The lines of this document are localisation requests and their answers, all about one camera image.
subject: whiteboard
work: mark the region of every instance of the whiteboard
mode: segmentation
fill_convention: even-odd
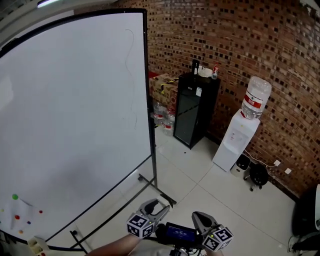
[[[0,58],[0,208],[17,194],[43,211],[23,234],[0,212],[24,240],[52,236],[151,155],[143,13],[66,19]]]

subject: water bottle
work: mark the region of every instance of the water bottle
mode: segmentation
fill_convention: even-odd
[[[271,84],[267,81],[257,76],[250,78],[241,107],[241,113],[245,118],[252,120],[261,117],[271,94],[271,89]]]
[[[216,63],[213,67],[213,70],[212,70],[212,76],[211,78],[213,80],[216,80],[218,78],[218,70],[219,70],[219,67],[218,67],[218,63]]]
[[[176,112],[173,109],[165,111],[162,120],[163,133],[172,136],[174,134]]]
[[[153,101],[153,119],[155,125],[161,125],[164,118],[164,111],[166,107],[163,106],[159,101]]]

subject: tiled floor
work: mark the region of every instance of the tiled floor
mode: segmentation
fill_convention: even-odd
[[[173,137],[155,129],[158,185],[178,204],[164,219],[193,228],[192,212],[208,213],[227,226],[234,240],[223,252],[225,256],[288,256],[291,217],[295,203],[271,183],[250,192],[250,185],[212,162],[218,146],[203,138],[192,150]],[[87,235],[131,199],[144,185],[138,173],[153,176],[151,160],[143,164],[113,192],[74,223],[73,228]],[[97,248],[127,234],[126,221],[146,200],[158,197],[152,187],[142,192],[88,240]],[[71,246],[69,230],[51,241],[52,245]],[[57,255],[84,255],[58,253]]]

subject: digital display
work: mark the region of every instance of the digital display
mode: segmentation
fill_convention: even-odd
[[[194,242],[196,239],[195,233],[193,231],[185,230],[185,229],[181,229],[173,226],[168,226],[166,235],[168,237],[189,241],[189,242]]]

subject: cardboard box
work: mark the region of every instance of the cardboard box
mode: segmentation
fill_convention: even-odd
[[[178,78],[167,73],[150,78],[149,94],[168,109],[176,110]]]

